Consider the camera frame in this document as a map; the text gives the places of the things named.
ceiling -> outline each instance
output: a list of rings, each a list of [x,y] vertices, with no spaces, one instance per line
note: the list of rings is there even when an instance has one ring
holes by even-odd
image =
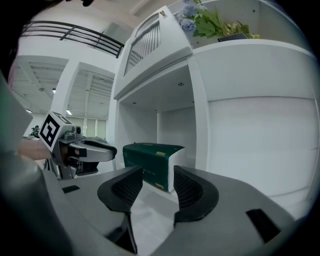
[[[15,97],[33,113],[46,114],[64,68],[62,64],[18,61],[12,87]],[[110,77],[80,69],[68,101],[72,117],[108,119],[112,84]]]

railing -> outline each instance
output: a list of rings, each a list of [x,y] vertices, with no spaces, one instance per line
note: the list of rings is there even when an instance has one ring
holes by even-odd
[[[49,21],[37,20],[31,21],[24,26],[21,34],[22,37],[53,37],[60,40],[76,41],[94,49],[100,49],[109,54],[115,55],[116,58],[124,47],[124,44],[113,38],[82,26]]]

white pillar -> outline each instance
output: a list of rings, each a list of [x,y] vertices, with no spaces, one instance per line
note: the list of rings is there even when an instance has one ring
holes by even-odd
[[[51,104],[51,110],[60,113],[64,117],[66,116],[70,93],[78,74],[78,70],[79,61],[73,59],[69,60],[60,76],[59,82],[55,89],[55,94],[53,96]]]
[[[82,132],[83,136],[87,136],[87,118],[85,117],[83,119],[83,132]]]
[[[98,137],[98,119],[95,120],[94,136],[95,136],[95,137]]]

